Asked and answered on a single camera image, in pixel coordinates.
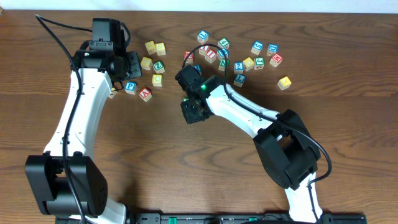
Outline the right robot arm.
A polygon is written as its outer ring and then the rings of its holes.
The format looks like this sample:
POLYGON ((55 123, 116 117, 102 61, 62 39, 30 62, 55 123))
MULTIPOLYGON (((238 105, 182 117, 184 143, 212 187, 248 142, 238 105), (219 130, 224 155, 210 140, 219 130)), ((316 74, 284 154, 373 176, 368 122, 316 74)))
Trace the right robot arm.
POLYGON ((265 109, 236 93, 220 77, 204 79, 191 65, 181 69, 175 79, 188 96, 181 104, 188 124, 216 115, 242 129, 252 137, 268 176, 285 190, 290 218, 295 222, 320 221, 323 211, 315 182, 323 149, 296 112, 265 109))

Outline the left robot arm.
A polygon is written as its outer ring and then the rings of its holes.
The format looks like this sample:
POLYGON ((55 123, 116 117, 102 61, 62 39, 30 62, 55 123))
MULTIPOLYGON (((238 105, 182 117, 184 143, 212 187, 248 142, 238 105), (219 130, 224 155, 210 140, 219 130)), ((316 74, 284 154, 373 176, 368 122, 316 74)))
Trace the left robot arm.
POLYGON ((58 126, 43 154, 25 163, 37 206, 56 223, 134 223, 128 207, 109 197, 107 180, 94 163, 94 143, 113 83, 142 75, 139 57, 78 50, 71 70, 58 126))

